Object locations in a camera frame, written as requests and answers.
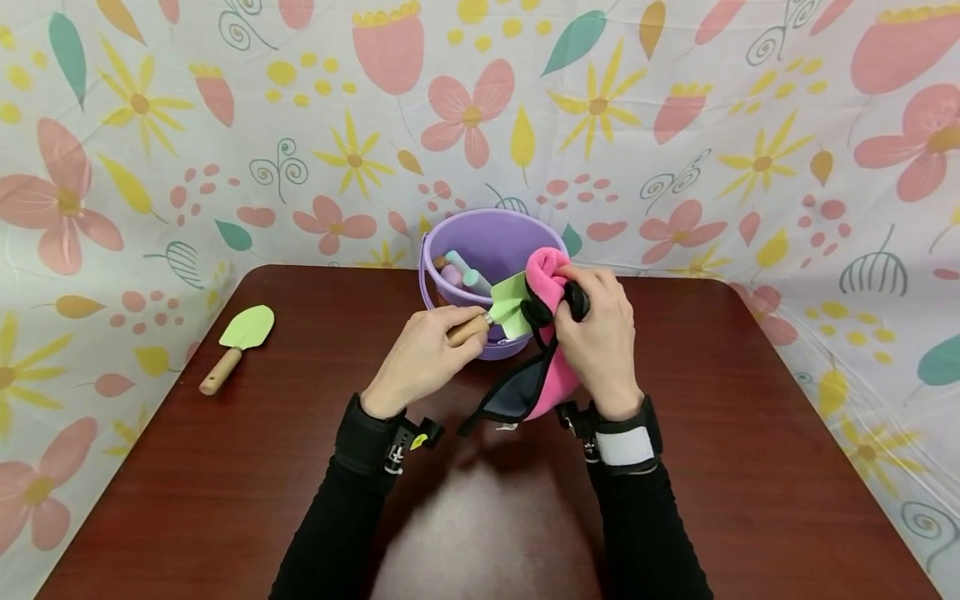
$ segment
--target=plastic bucket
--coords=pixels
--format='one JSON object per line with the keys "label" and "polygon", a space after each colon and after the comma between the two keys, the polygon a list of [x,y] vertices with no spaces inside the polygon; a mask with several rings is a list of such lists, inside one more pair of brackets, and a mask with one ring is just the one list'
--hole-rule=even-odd
{"label": "plastic bucket", "polygon": [[[491,285],[527,268],[527,260],[539,248],[557,248],[566,252],[564,241],[540,221],[512,210],[480,208],[454,215],[438,223],[423,236],[420,245],[420,294],[427,308],[433,301],[426,291],[426,274],[433,279],[440,295],[454,306],[479,305],[490,309],[492,300],[477,296],[446,282],[433,266],[433,259],[451,250],[460,253],[470,268],[476,269]],[[503,329],[491,327],[480,360],[501,360],[523,350],[531,334],[514,340],[504,337]]]}

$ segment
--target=brown table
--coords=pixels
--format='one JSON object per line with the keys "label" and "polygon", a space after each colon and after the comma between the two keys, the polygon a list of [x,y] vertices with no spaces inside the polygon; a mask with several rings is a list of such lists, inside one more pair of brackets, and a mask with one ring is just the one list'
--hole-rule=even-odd
{"label": "brown table", "polygon": [[[627,279],[686,528],[718,598],[936,598],[738,296]],[[239,310],[276,327],[219,396],[197,391]],[[247,275],[47,581],[42,600],[265,598],[324,475],[347,400],[407,317],[415,274],[270,266]],[[504,363],[415,407],[454,429]],[[389,498],[372,597],[596,598],[600,520],[552,415],[413,453]]]}

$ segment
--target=pink fabric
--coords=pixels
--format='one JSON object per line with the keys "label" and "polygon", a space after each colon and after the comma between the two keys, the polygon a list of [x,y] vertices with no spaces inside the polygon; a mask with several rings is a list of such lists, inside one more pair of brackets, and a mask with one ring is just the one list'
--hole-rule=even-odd
{"label": "pink fabric", "polygon": [[[556,314],[557,307],[564,299],[564,284],[566,277],[555,275],[557,269],[563,265],[570,264],[570,259],[565,253],[555,248],[541,248],[531,254],[527,261],[527,284],[530,290],[543,300],[550,312]],[[553,340],[556,332],[552,324],[543,327],[540,330],[540,336],[545,344]],[[543,382],[543,389],[540,391],[540,397],[537,399],[537,406],[526,420],[533,420],[546,413],[554,406],[560,404],[569,396],[577,386],[580,385],[580,379],[566,362],[564,351],[557,348],[547,367],[546,380]]]}

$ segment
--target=yellow star flower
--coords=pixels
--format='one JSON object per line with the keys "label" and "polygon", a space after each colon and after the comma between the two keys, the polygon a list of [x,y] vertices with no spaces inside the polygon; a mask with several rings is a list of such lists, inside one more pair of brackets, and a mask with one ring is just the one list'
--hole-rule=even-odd
{"label": "yellow star flower", "polygon": [[640,69],[623,80],[616,89],[613,89],[613,84],[616,82],[617,71],[620,69],[620,56],[622,54],[623,38],[620,38],[619,43],[616,44],[616,49],[613,50],[613,55],[610,57],[610,63],[607,65],[607,71],[604,73],[603,82],[600,83],[599,94],[596,89],[596,73],[593,70],[592,62],[589,63],[587,67],[586,99],[570,98],[552,91],[547,92],[560,110],[568,112],[569,114],[587,115],[580,121],[577,127],[573,128],[570,135],[566,137],[564,144],[560,147],[561,151],[569,146],[570,143],[580,135],[584,128],[586,128],[587,142],[584,145],[584,157],[589,160],[590,149],[593,147],[593,137],[596,134],[597,122],[600,123],[600,130],[603,132],[604,137],[606,137],[607,141],[611,144],[613,144],[613,120],[611,120],[611,117],[627,125],[636,126],[640,124],[640,120],[633,116],[632,113],[623,108],[611,105],[611,102],[633,87],[636,82],[640,81],[640,79],[647,74],[646,69]]}
{"label": "yellow star flower", "polygon": [[357,130],[353,127],[353,118],[350,116],[350,111],[347,110],[347,143],[344,143],[343,138],[337,133],[337,130],[330,128],[330,131],[333,133],[333,140],[337,142],[337,149],[340,151],[340,155],[329,155],[323,152],[314,151],[314,155],[325,162],[326,164],[332,167],[347,167],[347,173],[344,175],[343,181],[340,183],[340,193],[343,194],[350,185],[350,182],[353,181],[353,178],[356,177],[357,185],[360,187],[360,192],[363,193],[363,197],[367,200],[370,199],[370,196],[367,194],[367,182],[364,180],[364,176],[370,178],[370,181],[373,182],[373,185],[380,187],[380,179],[377,178],[374,171],[379,171],[380,173],[386,173],[387,175],[395,175],[396,171],[391,169],[385,164],[379,162],[374,162],[367,158],[367,154],[373,150],[373,147],[376,146],[376,142],[380,139],[379,132],[373,132],[370,134],[370,137],[367,138],[367,141],[363,143],[363,146],[357,144]]}
{"label": "yellow star flower", "polygon": [[677,275],[683,275],[687,277],[698,277],[706,279],[719,279],[720,274],[712,271],[717,267],[722,267],[733,262],[732,258],[718,258],[716,260],[711,260],[713,258],[713,253],[716,252],[717,245],[714,244],[710,249],[700,254],[694,254],[693,258],[690,259],[690,264],[685,269],[667,269],[668,273],[676,273]]}
{"label": "yellow star flower", "polygon": [[926,470],[920,463],[901,458],[894,450],[913,443],[917,432],[890,433],[881,423],[866,433],[857,430],[846,416],[840,419],[840,447],[864,480],[875,478],[890,495],[898,497],[897,489],[887,476],[885,468],[894,467],[914,472]]}
{"label": "yellow star flower", "polygon": [[733,180],[733,183],[724,188],[724,190],[720,192],[719,197],[722,198],[723,196],[726,196],[746,182],[747,187],[744,188],[743,197],[740,199],[740,203],[743,204],[750,197],[751,192],[754,191],[757,180],[762,181],[763,189],[766,191],[770,189],[770,184],[773,181],[774,173],[777,175],[783,175],[785,177],[793,177],[797,175],[797,172],[790,167],[777,164],[778,160],[800,150],[811,139],[813,139],[812,135],[801,137],[786,148],[783,148],[782,150],[780,149],[783,143],[786,142],[786,138],[790,135],[790,128],[793,127],[793,119],[796,116],[796,110],[790,113],[790,116],[788,116],[786,120],[783,121],[783,124],[780,125],[780,128],[777,130],[774,138],[770,140],[769,146],[765,145],[766,136],[763,132],[763,128],[760,128],[760,132],[756,135],[753,156],[718,157],[720,162],[732,169],[746,170],[746,173]]}
{"label": "yellow star flower", "polygon": [[6,439],[10,434],[13,422],[13,414],[10,407],[11,399],[16,398],[40,408],[63,408],[62,404],[47,395],[16,384],[45,381],[64,374],[66,369],[63,367],[41,367],[38,369],[31,369],[31,367],[64,349],[66,345],[70,343],[70,340],[73,339],[73,334],[68,333],[59,337],[23,360],[13,362],[13,347],[16,346],[16,332],[16,315],[10,311],[4,318],[3,323],[0,324],[0,440]]}
{"label": "yellow star flower", "polygon": [[192,108],[193,103],[181,100],[180,98],[148,97],[147,88],[150,87],[150,82],[154,78],[154,57],[148,56],[140,63],[139,81],[136,82],[133,80],[133,75],[131,75],[127,65],[124,64],[123,59],[121,59],[120,55],[113,49],[113,46],[109,44],[105,37],[101,36],[100,39],[103,41],[104,49],[107,51],[107,58],[110,60],[110,64],[113,65],[113,70],[116,71],[117,77],[120,78],[120,84],[118,84],[109,73],[105,73],[100,69],[97,69],[97,71],[100,73],[100,77],[107,82],[109,88],[113,90],[113,93],[126,103],[124,106],[107,115],[104,123],[106,125],[112,125],[113,127],[126,127],[134,118],[139,117],[140,141],[143,142],[143,151],[147,153],[147,156],[150,156],[151,132],[156,136],[157,141],[167,149],[167,152],[176,156],[177,153],[174,152],[173,146],[170,145],[167,134],[163,132],[156,121],[163,123],[170,129],[185,132],[186,130],[183,128],[183,125],[175,121],[164,109],[172,108],[179,110]]}
{"label": "yellow star flower", "polygon": [[378,254],[374,249],[371,249],[370,252],[373,254],[373,262],[358,262],[358,266],[368,269],[396,269],[397,263],[407,255],[406,250],[401,250],[397,252],[396,255],[392,255],[390,252],[390,243],[387,242],[386,239],[383,240],[382,254]]}

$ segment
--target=floral backdrop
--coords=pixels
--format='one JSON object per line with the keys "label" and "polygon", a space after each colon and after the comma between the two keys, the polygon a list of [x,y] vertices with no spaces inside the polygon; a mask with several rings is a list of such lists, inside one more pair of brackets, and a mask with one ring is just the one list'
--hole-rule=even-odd
{"label": "floral backdrop", "polygon": [[36,594],[240,276],[413,268],[491,206],[580,263],[727,281],[960,597],[960,4],[588,4],[0,9],[5,597]]}

